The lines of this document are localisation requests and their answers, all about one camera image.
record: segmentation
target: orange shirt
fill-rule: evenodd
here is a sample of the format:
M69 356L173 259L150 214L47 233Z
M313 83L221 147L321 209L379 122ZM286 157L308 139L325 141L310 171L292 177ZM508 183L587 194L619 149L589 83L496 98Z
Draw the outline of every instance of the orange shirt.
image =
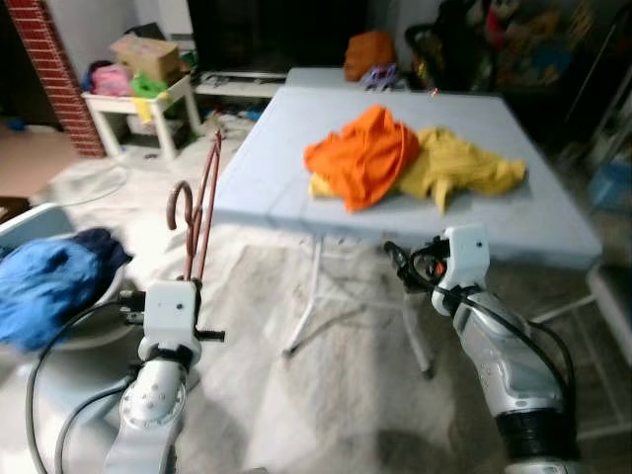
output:
M361 210L382 199L418 153L415 132L384 107L373 106L340 134L309 145L304 158L348 210Z

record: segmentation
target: blue box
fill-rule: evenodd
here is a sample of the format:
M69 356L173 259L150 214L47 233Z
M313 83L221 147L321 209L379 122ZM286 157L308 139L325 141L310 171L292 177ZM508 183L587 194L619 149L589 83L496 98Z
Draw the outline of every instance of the blue box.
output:
M592 205L609 210L632 210L632 164L613 161L598 169L589 184Z

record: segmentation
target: blue clothing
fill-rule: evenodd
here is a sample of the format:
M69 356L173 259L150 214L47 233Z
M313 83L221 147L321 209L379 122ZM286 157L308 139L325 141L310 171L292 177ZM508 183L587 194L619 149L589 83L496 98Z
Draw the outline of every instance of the blue clothing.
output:
M65 318L94 301L99 257L69 240L34 240L0 263L0 342L43 348Z
M131 260L131 256L125 252L120 242L104 227L82 230L68 240L81 244L99 257L101 262L101 281L97 293L99 296L108 289L119 267Z
M2 262L2 259L4 259L11 252L13 252L13 249L10 249L8 247L0 247L0 262Z

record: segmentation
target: white shelf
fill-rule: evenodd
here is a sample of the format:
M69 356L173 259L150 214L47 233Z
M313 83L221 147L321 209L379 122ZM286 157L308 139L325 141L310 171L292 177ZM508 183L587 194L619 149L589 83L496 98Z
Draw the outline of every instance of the white shelf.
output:
M196 86L196 94L208 96L241 96L241 97L272 97L282 87L282 83L256 84L248 81L231 80L224 84L199 84Z
M174 102L179 101L188 90L191 89L190 76L183 76L178 82L169 86L167 89L168 99L147 99L150 104L156 104L161 112L165 112L169 109ZM98 94L90 94L84 92L81 97L89 103L95 110L101 112L114 112L117 114L136 114L136 106L134 105L131 97L114 97L114 96L100 96Z

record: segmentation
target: red brick wall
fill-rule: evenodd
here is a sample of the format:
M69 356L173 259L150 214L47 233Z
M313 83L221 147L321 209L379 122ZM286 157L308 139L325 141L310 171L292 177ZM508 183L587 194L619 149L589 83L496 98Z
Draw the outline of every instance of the red brick wall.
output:
M66 134L81 156L106 151L44 0L6 0L9 14Z

